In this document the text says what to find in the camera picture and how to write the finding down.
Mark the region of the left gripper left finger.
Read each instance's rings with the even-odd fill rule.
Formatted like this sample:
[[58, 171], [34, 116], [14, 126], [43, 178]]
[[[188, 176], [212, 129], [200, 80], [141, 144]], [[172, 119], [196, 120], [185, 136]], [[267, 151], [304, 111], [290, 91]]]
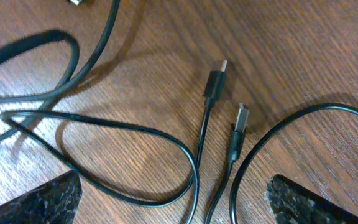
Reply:
[[72, 224], [81, 196], [79, 175], [68, 171], [0, 205], [0, 223]]

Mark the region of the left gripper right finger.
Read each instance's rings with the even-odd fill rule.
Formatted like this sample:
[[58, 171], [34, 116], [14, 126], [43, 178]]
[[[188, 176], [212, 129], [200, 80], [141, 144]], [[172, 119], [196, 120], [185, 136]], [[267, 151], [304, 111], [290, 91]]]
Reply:
[[277, 224], [358, 223], [358, 216], [281, 174], [267, 183], [265, 201]]

